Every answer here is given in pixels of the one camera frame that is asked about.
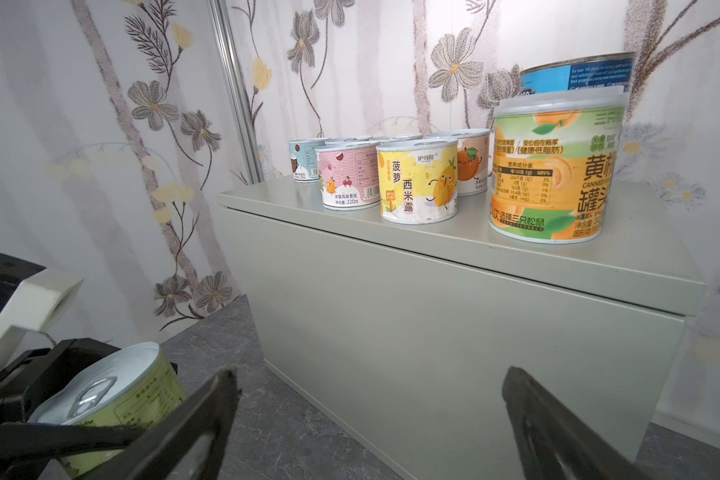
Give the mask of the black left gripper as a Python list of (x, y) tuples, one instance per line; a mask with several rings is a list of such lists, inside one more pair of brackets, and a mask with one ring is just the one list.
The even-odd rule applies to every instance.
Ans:
[(29, 350), (0, 371), (0, 479), (36, 479), (49, 461), (122, 450), (147, 429), (29, 423), (32, 413), (86, 367), (118, 351), (89, 339)]

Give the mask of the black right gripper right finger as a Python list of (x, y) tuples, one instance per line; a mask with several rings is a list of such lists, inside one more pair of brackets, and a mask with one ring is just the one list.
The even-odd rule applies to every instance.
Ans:
[(524, 369), (508, 369), (502, 398), (527, 479), (648, 477)]

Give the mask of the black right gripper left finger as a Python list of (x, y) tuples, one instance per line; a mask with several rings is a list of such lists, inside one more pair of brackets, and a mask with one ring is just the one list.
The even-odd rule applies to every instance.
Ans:
[(240, 401), (237, 371), (217, 372), (164, 420), (148, 429), (102, 427), (94, 451), (117, 454), (84, 479), (216, 479)]

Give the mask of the white lid can green label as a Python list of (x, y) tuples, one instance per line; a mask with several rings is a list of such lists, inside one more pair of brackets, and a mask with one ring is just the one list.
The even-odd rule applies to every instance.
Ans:
[(185, 399), (176, 371), (155, 342), (118, 350), (86, 367), (30, 416), (31, 423), (151, 428)]

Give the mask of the plastic lid can yellow label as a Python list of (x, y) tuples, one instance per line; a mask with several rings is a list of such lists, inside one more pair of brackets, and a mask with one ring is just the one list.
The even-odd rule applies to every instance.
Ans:
[(596, 238), (628, 100), (623, 87), (612, 86), (501, 101), (494, 110), (492, 228), (541, 244)]

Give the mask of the white lid can orange label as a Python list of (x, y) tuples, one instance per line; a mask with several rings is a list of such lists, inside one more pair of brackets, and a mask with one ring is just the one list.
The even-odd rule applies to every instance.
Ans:
[(457, 140), (458, 195), (481, 194), (488, 189), (492, 131), (485, 128), (440, 131), (426, 138)]

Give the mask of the white lid can beige label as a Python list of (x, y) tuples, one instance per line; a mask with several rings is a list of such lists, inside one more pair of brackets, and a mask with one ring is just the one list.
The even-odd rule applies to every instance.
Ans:
[(363, 141), (316, 149), (325, 208), (357, 210), (380, 202), (378, 145), (378, 142)]

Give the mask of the large blue labelled can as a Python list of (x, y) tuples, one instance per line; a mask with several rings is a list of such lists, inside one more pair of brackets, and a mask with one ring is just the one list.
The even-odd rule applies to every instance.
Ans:
[(581, 57), (521, 72), (521, 95), (619, 86), (630, 89), (635, 52)]

